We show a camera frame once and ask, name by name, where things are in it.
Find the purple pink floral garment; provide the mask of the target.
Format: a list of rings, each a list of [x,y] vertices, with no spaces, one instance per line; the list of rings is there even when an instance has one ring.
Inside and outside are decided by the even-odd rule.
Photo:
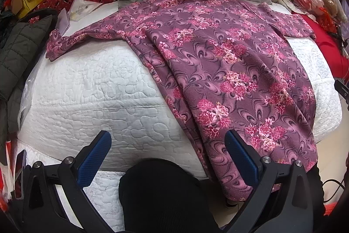
[[[243,0],[144,0],[63,37],[55,60],[90,38],[122,39],[148,68],[206,175],[230,200],[251,192],[225,150],[231,129],[260,155],[311,170],[318,161],[310,79],[288,38],[313,37],[299,15]]]

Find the black knee clothing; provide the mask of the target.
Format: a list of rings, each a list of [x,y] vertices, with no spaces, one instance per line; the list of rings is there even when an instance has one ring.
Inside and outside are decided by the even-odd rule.
[[[119,200],[129,232],[220,232],[200,181],[177,164],[147,159],[120,178]]]

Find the red blanket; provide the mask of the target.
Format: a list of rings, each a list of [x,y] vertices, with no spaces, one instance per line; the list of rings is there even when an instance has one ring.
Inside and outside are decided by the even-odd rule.
[[[309,37],[315,41],[324,56],[334,78],[343,79],[348,82],[348,58],[342,55],[338,47],[339,41],[330,36],[318,23],[305,14],[292,13],[303,19],[303,22],[313,31]]]

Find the white quilted mattress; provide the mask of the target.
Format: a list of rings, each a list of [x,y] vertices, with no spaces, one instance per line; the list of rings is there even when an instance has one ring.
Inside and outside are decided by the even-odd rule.
[[[86,20],[91,25],[116,12],[103,5]],[[79,30],[72,27],[62,36]],[[317,145],[342,120],[335,80],[310,37],[291,37],[288,43],[314,91],[312,133]],[[100,131],[110,133],[111,148],[85,192],[113,230],[124,229],[118,197],[120,178],[139,161],[164,159],[200,180],[211,179],[148,68],[126,41],[90,38],[55,60],[49,60],[45,52],[27,86],[21,102],[18,140],[26,148],[30,163],[75,156]]]

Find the dark green quilted jacket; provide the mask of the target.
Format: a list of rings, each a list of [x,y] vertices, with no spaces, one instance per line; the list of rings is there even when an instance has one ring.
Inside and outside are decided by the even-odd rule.
[[[1,17],[1,163],[6,165],[5,143],[18,131],[17,115],[24,83],[46,47],[58,12],[39,9],[5,30]]]

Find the lilac card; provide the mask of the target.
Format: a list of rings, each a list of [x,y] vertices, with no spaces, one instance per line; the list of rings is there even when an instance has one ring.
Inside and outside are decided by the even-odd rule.
[[[64,35],[66,31],[70,27],[70,19],[69,14],[65,8],[63,8],[57,17],[57,23],[55,29],[60,33],[60,35]]]

